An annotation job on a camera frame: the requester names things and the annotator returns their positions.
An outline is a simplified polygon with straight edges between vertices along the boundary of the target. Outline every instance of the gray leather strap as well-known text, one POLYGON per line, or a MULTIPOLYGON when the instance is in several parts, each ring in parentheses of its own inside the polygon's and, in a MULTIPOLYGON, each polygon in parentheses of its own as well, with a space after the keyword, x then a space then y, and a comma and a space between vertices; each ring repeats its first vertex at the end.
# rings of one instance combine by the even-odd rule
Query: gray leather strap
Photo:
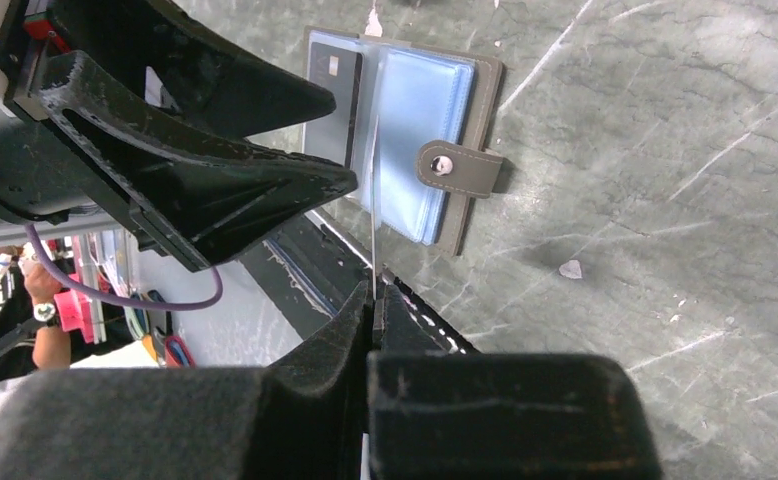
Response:
POLYGON ((425 185, 468 197, 489 198, 503 162, 497 155, 434 140, 419 150, 416 173, 425 185), (447 159, 450 165, 450 172, 442 176, 433 168, 440 158, 447 159))

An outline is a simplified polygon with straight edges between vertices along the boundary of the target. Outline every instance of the human hand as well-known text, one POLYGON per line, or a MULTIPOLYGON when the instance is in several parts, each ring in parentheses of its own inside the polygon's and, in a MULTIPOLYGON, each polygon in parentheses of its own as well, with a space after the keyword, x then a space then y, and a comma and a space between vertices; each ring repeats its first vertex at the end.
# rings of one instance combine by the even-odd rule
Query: human hand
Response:
POLYGON ((24 288, 30 294, 33 305, 52 303, 53 296, 62 290, 62 284, 56 281, 42 264, 36 264, 24 279, 24 288))

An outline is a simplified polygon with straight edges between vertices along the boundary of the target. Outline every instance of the marble table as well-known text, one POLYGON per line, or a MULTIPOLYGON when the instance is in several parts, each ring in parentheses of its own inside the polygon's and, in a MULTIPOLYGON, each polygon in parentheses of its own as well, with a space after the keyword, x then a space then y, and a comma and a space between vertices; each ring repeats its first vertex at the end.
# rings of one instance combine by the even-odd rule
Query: marble table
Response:
POLYGON ((307 24, 500 58, 503 193, 389 266, 484 351, 618 360, 669 478, 778 478, 778 0, 178 3, 298 73, 307 24))

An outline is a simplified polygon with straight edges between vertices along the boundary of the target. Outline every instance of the snap button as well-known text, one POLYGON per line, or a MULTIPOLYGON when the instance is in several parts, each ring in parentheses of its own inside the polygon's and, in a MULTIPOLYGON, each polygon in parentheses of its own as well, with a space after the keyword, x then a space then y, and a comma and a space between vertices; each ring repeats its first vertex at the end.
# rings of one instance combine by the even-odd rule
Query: snap button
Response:
POLYGON ((451 157, 439 155, 430 162, 430 169, 437 177, 444 177, 454 170, 454 161, 451 160, 451 157))

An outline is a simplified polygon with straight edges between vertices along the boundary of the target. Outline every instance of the cable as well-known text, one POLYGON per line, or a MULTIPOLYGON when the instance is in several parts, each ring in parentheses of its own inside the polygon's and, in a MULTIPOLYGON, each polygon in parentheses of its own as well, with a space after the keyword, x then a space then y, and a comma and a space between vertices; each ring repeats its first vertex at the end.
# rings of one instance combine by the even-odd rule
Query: cable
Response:
MULTIPOLYGON (((42 246, 41 238, 39 238, 38 232, 33 225, 27 225, 24 227, 24 231, 27 232, 27 238, 33 245, 33 250, 36 251, 38 258, 50 258, 42 246)), ((100 300, 104 303, 112 305, 118 305, 119 307, 130 308, 143 308, 145 310, 160 310, 171 312, 188 312, 192 310, 202 310, 207 307, 211 307, 221 300, 221 296, 224 294, 224 284, 221 281, 221 274, 218 273, 218 269, 212 267, 212 279, 215 281, 215 294, 207 300, 194 303, 167 303, 167 302, 146 302, 144 300, 136 300, 135 298, 119 297, 110 293, 104 293, 100 290, 95 290, 87 285, 83 285, 80 282, 72 280, 68 275, 59 269, 53 262, 41 262, 42 266, 47 270, 57 282, 61 283, 71 290, 76 290, 83 295, 94 299, 100 300)))

